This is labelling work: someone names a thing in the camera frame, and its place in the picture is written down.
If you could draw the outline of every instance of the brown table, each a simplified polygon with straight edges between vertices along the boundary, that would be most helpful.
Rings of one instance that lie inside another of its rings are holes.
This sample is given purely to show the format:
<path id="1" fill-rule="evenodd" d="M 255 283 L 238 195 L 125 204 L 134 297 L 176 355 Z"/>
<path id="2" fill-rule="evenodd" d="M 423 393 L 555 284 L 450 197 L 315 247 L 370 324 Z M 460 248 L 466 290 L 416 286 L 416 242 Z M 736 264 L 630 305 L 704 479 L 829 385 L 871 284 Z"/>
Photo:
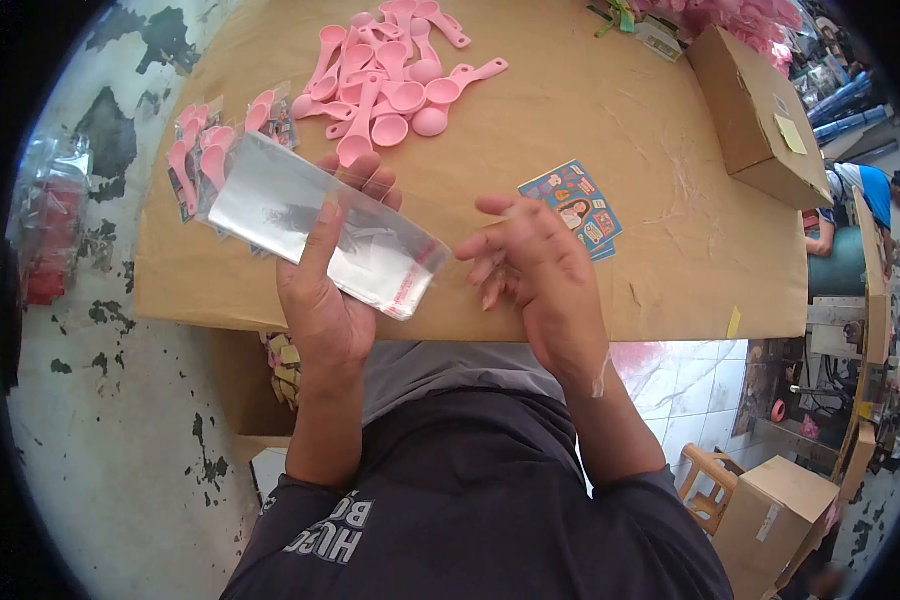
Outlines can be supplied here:
<path id="1" fill-rule="evenodd" d="M 224 96 L 224 118 L 242 120 L 261 90 L 309 79 L 318 31 L 347 24 L 372 3 L 247 0 L 193 69 L 173 115 Z M 685 58 L 670 63 L 631 35 L 593 37 L 602 21 L 578 2 L 447 1 L 473 40 L 432 43 L 446 72 L 496 57 L 509 70 L 472 84 L 444 134 L 411 133 L 380 149 L 408 198 L 404 213 L 449 245 L 491 220 L 473 199 L 516 192 L 579 159 L 607 196 L 624 233 L 596 265 L 607 331 L 615 341 L 795 337 L 804 334 L 807 268 L 800 214 L 725 169 L 707 103 Z M 296 149 L 314 161 L 335 148 L 326 117 L 302 120 Z M 279 330 L 275 259 L 255 258 L 210 227 L 181 224 L 166 175 L 173 125 L 164 133 L 144 203 L 136 258 L 141 318 L 235 330 Z M 395 339 L 523 338 L 514 311 L 484 313 L 454 264 L 437 276 L 416 315 L 380 317 Z M 573 303 L 573 297 L 567 297 Z M 739 328 L 729 330 L 734 310 Z"/>

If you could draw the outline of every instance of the fingernail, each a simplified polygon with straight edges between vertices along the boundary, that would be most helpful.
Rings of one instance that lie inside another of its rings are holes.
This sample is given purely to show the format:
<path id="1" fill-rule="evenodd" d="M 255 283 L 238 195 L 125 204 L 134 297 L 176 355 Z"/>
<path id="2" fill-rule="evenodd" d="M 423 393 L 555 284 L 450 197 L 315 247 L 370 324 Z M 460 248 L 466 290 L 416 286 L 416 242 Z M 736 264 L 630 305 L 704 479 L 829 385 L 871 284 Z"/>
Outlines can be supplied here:
<path id="1" fill-rule="evenodd" d="M 330 223 L 331 221 L 333 221 L 334 215 L 336 214 L 337 205 L 332 202 L 325 201 L 323 203 L 323 206 L 320 207 L 319 214 L 316 215 L 316 222 Z"/>

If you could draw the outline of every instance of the white tiled floor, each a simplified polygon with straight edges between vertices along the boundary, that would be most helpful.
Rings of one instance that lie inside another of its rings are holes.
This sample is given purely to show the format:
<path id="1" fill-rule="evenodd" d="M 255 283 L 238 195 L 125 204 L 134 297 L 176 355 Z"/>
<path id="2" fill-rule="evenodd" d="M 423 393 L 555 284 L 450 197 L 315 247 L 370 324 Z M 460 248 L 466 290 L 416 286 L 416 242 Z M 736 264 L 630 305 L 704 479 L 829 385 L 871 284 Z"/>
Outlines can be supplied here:
<path id="1" fill-rule="evenodd" d="M 687 443 L 720 447 L 744 469 L 775 452 L 751 434 L 731 438 L 747 365 L 746 340 L 727 342 L 634 342 L 612 348 L 613 364 L 650 431 L 660 441 L 680 486 L 688 470 Z M 253 461 L 263 497 L 283 473 L 286 449 L 272 448 Z M 697 486 L 706 485 L 697 481 Z"/>

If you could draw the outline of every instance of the black t-shirt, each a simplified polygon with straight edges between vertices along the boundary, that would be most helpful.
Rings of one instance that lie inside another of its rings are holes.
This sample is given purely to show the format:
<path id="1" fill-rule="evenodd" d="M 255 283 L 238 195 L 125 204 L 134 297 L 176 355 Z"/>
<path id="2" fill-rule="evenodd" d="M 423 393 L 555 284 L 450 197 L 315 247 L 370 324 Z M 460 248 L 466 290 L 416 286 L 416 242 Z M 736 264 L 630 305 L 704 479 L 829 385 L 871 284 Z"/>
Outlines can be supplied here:
<path id="1" fill-rule="evenodd" d="M 340 492 L 282 475 L 223 598 L 731 599 L 669 469 L 581 482 L 566 407 L 444 391 L 363 430 Z"/>

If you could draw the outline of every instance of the sticker sheet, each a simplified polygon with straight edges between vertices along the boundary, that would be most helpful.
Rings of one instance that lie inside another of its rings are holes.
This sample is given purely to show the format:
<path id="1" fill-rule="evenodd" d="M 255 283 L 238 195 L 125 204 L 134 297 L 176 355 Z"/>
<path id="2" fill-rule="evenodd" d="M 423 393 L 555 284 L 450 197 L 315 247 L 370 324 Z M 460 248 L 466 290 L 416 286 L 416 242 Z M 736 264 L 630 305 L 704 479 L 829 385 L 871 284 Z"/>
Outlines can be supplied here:
<path id="1" fill-rule="evenodd" d="M 586 246 L 593 262 L 617 254 L 612 240 L 623 234 L 623 227 L 579 160 L 541 174 L 517 190 L 521 196 L 546 201 Z"/>

